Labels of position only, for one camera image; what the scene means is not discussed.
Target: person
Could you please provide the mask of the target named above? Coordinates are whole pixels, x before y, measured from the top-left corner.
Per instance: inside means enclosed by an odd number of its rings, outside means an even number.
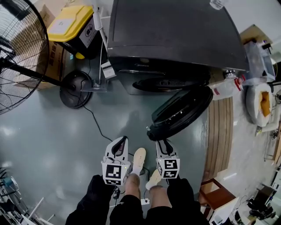
[[[145,186],[150,192],[151,208],[146,219],[143,218],[139,176],[145,155],[144,148],[135,152],[133,169],[125,182],[125,196],[113,209],[110,224],[208,225],[200,212],[200,203],[194,201],[193,190],[187,179],[170,179],[168,189],[165,189],[158,185],[161,180],[158,170],[153,172]],[[77,209],[68,216],[66,225],[105,224],[114,190],[115,186],[106,185],[100,175],[93,176],[86,195],[78,203]]]

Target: clear cup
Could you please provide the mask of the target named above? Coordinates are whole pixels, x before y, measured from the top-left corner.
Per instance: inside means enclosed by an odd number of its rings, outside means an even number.
[[[224,7],[228,0],[210,0],[210,5],[217,10],[220,10]]]

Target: label on bin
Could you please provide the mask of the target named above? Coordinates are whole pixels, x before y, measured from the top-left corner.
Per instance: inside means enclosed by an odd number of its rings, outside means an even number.
[[[86,48],[88,48],[90,46],[92,40],[95,37],[96,32],[97,31],[94,26],[94,20],[91,19],[79,36],[79,38],[81,39],[83,44],[86,46]]]
[[[65,34],[70,25],[73,23],[74,19],[57,19],[49,30],[52,34]]]

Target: fan base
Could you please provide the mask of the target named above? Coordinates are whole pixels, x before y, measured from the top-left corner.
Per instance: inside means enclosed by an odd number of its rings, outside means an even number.
[[[72,71],[63,79],[63,87],[60,89],[61,101],[64,105],[72,109],[83,107],[91,98],[92,92],[81,91],[83,82],[92,80],[83,71]]]

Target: fan pole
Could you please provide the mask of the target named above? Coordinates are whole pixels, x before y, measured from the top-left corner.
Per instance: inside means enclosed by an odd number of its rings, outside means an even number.
[[[14,63],[6,60],[6,59],[4,59],[2,61],[1,66],[2,66],[2,68],[9,68],[11,70],[20,72],[21,74],[29,76],[31,78],[36,78],[36,79],[39,79],[39,80],[42,79],[42,81],[46,81],[46,82],[49,82],[51,84],[54,84],[54,85],[57,85],[57,86],[60,86],[60,87],[65,87],[65,88],[70,89],[70,90],[75,90],[75,87],[73,87],[73,86],[64,84],[63,82],[61,82],[59,80],[50,78],[48,76],[42,75],[42,74],[40,74],[38,72],[35,72],[33,70],[30,70],[30,69],[27,69],[25,67],[19,66],[17,64],[14,64]]]

